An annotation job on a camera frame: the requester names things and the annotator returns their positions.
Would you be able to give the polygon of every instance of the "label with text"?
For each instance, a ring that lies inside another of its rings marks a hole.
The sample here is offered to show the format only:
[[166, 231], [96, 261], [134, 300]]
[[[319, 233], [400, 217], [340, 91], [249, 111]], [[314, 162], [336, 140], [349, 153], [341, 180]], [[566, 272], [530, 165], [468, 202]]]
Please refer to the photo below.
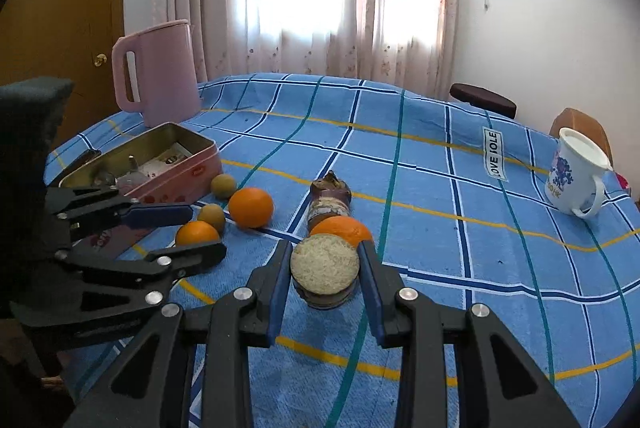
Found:
[[491, 177], [506, 181], [502, 132], [485, 126], [482, 130], [484, 131], [484, 168]]

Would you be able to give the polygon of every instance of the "white mug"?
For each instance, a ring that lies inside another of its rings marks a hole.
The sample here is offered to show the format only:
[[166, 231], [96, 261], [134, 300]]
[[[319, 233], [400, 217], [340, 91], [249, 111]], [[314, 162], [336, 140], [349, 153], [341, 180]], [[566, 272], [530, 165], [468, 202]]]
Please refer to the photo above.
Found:
[[[612, 170], [609, 158], [591, 139], [571, 128], [560, 129], [558, 151], [545, 185], [546, 198], [563, 213], [591, 218], [605, 195], [602, 176]], [[581, 206], [593, 195], [588, 212]]]

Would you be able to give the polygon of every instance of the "tangerine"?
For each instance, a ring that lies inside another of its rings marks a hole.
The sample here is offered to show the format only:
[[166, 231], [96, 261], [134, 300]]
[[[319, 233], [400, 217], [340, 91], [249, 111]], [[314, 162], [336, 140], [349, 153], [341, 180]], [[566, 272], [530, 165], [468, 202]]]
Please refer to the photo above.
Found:
[[229, 214], [241, 228], [261, 228], [271, 220], [273, 199], [260, 188], [242, 188], [229, 199]]
[[220, 235], [216, 228], [202, 220], [192, 220], [181, 226], [175, 233], [175, 245], [186, 246], [188, 244], [199, 244], [200, 242], [212, 242], [220, 240]]
[[373, 240], [371, 232], [362, 222], [346, 215], [326, 218], [311, 230], [309, 236], [317, 233], [335, 234], [354, 248], [363, 240]]

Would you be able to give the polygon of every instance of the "white wall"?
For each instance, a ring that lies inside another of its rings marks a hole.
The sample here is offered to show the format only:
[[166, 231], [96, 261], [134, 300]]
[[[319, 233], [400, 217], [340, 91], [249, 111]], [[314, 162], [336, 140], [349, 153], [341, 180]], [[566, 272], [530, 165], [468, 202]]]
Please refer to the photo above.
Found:
[[567, 106], [597, 119], [640, 192], [640, 0], [459, 0], [453, 81], [494, 90], [548, 132]]

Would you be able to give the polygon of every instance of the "blue gripper pad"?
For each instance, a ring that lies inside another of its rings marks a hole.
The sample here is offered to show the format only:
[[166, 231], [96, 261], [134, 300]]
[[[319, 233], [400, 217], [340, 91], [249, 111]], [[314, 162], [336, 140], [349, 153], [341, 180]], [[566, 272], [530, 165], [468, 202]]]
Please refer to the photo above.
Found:
[[373, 244], [361, 242], [358, 245], [358, 257], [360, 258], [360, 289], [364, 299], [364, 307], [367, 310], [369, 329], [379, 345], [382, 344], [385, 333], [382, 325], [382, 301], [378, 286], [373, 278], [373, 271], [369, 262], [369, 256], [377, 257]]
[[293, 246], [291, 243], [281, 240], [276, 246], [276, 252], [269, 261], [270, 265], [280, 265], [269, 306], [267, 338], [270, 346], [274, 344], [282, 326], [282, 317], [284, 316], [284, 307], [287, 304], [287, 294], [289, 293], [289, 282], [291, 280], [290, 261], [292, 251]]

